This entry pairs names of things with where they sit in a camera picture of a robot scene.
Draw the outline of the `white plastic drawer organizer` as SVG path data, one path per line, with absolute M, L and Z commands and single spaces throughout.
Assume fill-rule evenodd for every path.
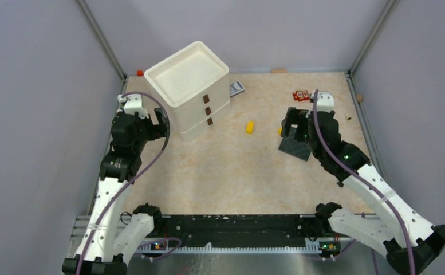
M 145 71 L 167 109 L 172 131 L 193 140 L 230 113 L 228 66 L 195 41 Z

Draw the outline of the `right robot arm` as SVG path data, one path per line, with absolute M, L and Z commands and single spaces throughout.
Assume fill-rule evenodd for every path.
M 288 108 L 281 136 L 310 149 L 323 169 L 351 189 L 376 214 L 369 221 L 335 202 L 316 206 L 323 236 L 347 235 L 381 254 L 398 274 L 420 274 L 445 248 L 445 225 L 434 225 L 410 207 L 369 157 L 341 138 L 334 112 Z

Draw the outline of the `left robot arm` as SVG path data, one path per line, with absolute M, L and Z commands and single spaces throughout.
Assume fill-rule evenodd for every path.
M 100 164 L 96 199 L 82 241 L 72 258 L 65 258 L 63 274 L 126 274 L 136 245 L 163 230 L 160 209 L 148 206 L 115 236 L 128 191 L 160 158 L 170 138 L 170 120 L 163 108 L 154 110 L 157 124 L 138 112 L 121 111 L 112 120 L 109 151 Z

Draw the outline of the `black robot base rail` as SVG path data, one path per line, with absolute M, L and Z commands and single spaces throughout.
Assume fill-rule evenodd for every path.
M 313 215 L 164 215 L 149 238 L 178 238 L 184 248 L 302 248 L 345 239 Z

